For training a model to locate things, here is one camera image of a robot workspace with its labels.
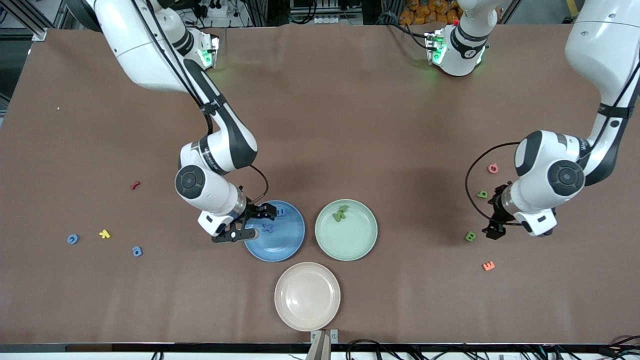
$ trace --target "brown table surface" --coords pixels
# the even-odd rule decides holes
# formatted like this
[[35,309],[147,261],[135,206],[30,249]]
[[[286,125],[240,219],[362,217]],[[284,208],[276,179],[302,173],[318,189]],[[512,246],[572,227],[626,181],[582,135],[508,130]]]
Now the brown table surface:
[[[634,122],[615,173],[558,209],[553,236],[510,228],[498,241],[463,239],[486,226],[463,189],[478,155],[537,129],[591,131],[599,96],[564,58],[569,30],[498,26],[484,63],[452,78],[396,29],[230,29],[211,77],[258,139],[267,199],[295,204],[307,222],[302,248],[281,263],[213,244],[175,193],[179,149],[206,130],[193,101],[131,83],[101,34],[50,31],[0,131],[0,341],[305,341],[273,304],[280,274],[302,261],[338,278],[342,302],[327,328],[342,341],[637,334]],[[471,190],[515,180],[514,150],[482,161]],[[491,176],[483,167],[493,162]],[[227,178],[250,197],[263,190],[251,169]],[[378,242],[358,261],[329,258],[314,236],[317,214],[342,198],[378,220]],[[487,261],[496,269],[483,271]]]

